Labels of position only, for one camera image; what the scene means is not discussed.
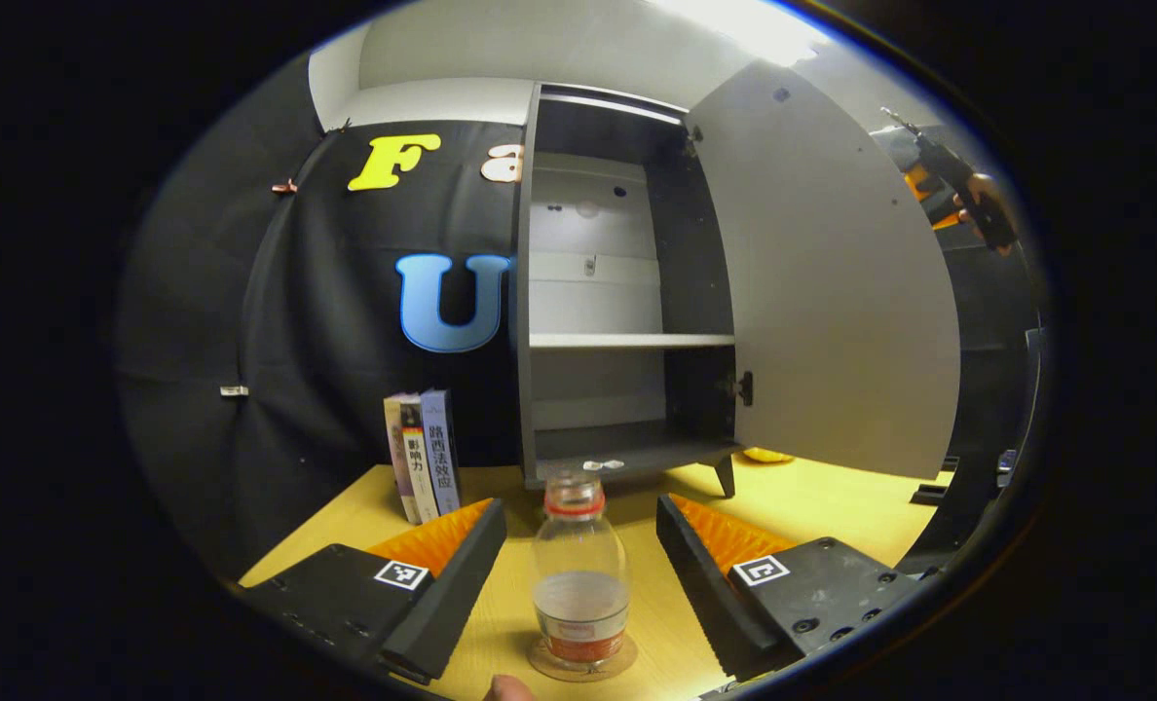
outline book spine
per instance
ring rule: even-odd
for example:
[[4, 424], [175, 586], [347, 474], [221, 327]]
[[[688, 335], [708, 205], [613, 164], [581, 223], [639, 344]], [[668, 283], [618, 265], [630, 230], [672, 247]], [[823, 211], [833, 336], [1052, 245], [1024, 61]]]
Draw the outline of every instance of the book spine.
[[428, 466], [440, 515], [462, 508], [458, 496], [458, 470], [452, 460], [448, 391], [429, 391], [422, 396], [422, 427], [427, 430]]
[[422, 434], [422, 406], [419, 399], [401, 400], [401, 436], [405, 438], [405, 464], [410, 467], [410, 482], [414, 485], [419, 518], [422, 523], [440, 518], [432, 489], [432, 471], [427, 462], [427, 438]]
[[401, 496], [405, 519], [411, 524], [422, 523], [419, 518], [414, 485], [410, 481], [410, 467], [405, 464], [405, 438], [401, 435], [401, 403], [396, 397], [384, 399], [384, 422], [388, 427], [388, 450], [392, 456], [392, 475], [397, 479], [397, 493]]

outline coaster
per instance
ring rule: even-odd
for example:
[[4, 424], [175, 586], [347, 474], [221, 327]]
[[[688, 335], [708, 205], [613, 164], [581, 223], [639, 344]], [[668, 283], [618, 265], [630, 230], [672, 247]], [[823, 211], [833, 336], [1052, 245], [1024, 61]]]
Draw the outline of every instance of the coaster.
[[560, 679], [561, 681], [604, 681], [604, 679], [612, 679], [614, 676], [624, 673], [629, 669], [639, 656], [640, 648], [635, 644], [635, 640], [626, 634], [622, 635], [622, 648], [619, 649], [618, 655], [610, 657], [609, 661], [588, 665], [587, 670], [570, 670], [569, 667], [561, 666], [560, 661], [552, 652], [548, 652], [547, 643], [544, 643], [543, 637], [538, 637], [535, 640], [535, 643], [531, 643], [531, 651], [526, 655], [528, 661], [531, 662], [531, 666], [538, 670], [539, 673], [551, 676], [551, 678]]

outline cabinet door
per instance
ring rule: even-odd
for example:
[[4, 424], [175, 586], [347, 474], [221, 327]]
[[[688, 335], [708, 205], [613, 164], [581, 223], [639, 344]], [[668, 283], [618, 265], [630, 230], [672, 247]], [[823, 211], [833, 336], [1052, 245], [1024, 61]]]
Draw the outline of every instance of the cabinet door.
[[872, 138], [788, 68], [753, 62], [686, 117], [735, 312], [736, 438], [934, 478], [956, 420], [956, 298], [924, 212]]

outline wooden table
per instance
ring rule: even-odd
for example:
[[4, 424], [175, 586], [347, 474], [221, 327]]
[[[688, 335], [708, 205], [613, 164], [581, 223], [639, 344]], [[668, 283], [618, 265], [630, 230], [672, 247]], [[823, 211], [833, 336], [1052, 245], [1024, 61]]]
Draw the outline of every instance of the wooden table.
[[[442, 678], [428, 686], [442, 696], [482, 698], [491, 676], [523, 679], [536, 696], [666, 698], [685, 701], [729, 682], [708, 648], [703, 630], [655, 536], [655, 499], [673, 492], [805, 543], [833, 537], [890, 567], [912, 547], [935, 507], [909, 504], [919, 479], [848, 470], [797, 458], [759, 465], [735, 457], [734, 499], [722, 497], [713, 468], [687, 465], [635, 482], [606, 485], [606, 516], [626, 546], [631, 567], [627, 633], [640, 656], [629, 670], [605, 681], [573, 684], [546, 678], [531, 667], [526, 649], [538, 635], [530, 591], [530, 544], [544, 519], [543, 494], [522, 488], [519, 467], [464, 467], [463, 503], [486, 496], [504, 501], [507, 541], [471, 612]], [[948, 484], [951, 473], [939, 473]], [[348, 485], [241, 578], [244, 586], [275, 576], [339, 543], [358, 549], [410, 529], [392, 484], [391, 466], [379, 465]]]

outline plastic bottle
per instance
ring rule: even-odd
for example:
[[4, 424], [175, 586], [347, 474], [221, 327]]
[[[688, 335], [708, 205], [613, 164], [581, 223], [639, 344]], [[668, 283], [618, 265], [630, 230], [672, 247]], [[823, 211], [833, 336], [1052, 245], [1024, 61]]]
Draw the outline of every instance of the plastic bottle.
[[553, 664], [583, 670], [618, 655], [631, 604], [621, 538], [605, 519], [605, 490], [588, 474], [548, 479], [547, 521], [532, 545], [532, 598]]

